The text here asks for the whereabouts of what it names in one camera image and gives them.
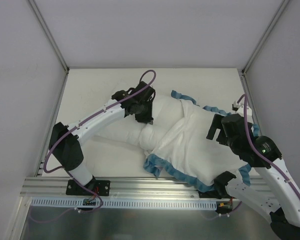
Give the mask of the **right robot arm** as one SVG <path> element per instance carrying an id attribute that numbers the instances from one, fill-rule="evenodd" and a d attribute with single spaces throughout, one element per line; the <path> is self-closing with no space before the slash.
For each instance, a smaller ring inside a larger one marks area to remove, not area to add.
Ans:
<path id="1" fill-rule="evenodd" d="M 214 179 L 218 197 L 234 197 L 266 219 L 281 240 L 300 240 L 300 192 L 294 185 L 282 154 L 266 136 L 254 137 L 252 124 L 239 114 L 215 114 L 206 138 L 228 146 L 240 160 L 248 163 L 263 178 L 276 201 L 271 201 L 233 173 L 225 171 Z"/>

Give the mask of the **white pillow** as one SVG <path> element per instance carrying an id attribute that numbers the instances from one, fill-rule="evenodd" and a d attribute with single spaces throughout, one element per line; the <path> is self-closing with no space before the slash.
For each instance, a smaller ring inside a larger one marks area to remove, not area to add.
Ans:
<path id="1" fill-rule="evenodd" d="M 158 95 L 152 105 L 152 123 L 127 116 L 98 131 L 92 140 L 126 143 L 165 158 L 183 145 L 186 118 L 193 106 L 189 100 Z"/>

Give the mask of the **blue patterned pillowcase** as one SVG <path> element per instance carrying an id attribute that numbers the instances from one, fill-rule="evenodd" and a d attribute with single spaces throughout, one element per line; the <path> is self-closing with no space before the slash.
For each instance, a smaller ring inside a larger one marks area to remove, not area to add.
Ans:
<path id="1" fill-rule="evenodd" d="M 197 105 L 195 99 L 173 90 L 153 101 L 153 124 L 147 124 L 138 139 L 146 159 L 143 168 L 158 178 L 166 171 L 200 192 L 215 189 L 214 179 L 229 171 L 250 186 L 251 166 L 226 145 L 207 139 L 215 115 L 228 112 L 215 106 Z"/>

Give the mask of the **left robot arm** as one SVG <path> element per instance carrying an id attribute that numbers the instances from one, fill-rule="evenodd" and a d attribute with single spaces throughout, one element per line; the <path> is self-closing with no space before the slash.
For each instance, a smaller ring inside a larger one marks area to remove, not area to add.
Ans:
<path id="1" fill-rule="evenodd" d="M 120 90 L 91 116 L 64 125 L 53 126 L 48 155 L 53 155 L 61 167 L 77 180 L 77 189 L 83 195 L 98 193 L 101 189 L 95 177 L 84 165 L 82 146 L 98 131 L 129 115 L 134 115 L 138 123 L 152 123 L 152 105 L 156 91 L 140 81 L 137 87 Z"/>

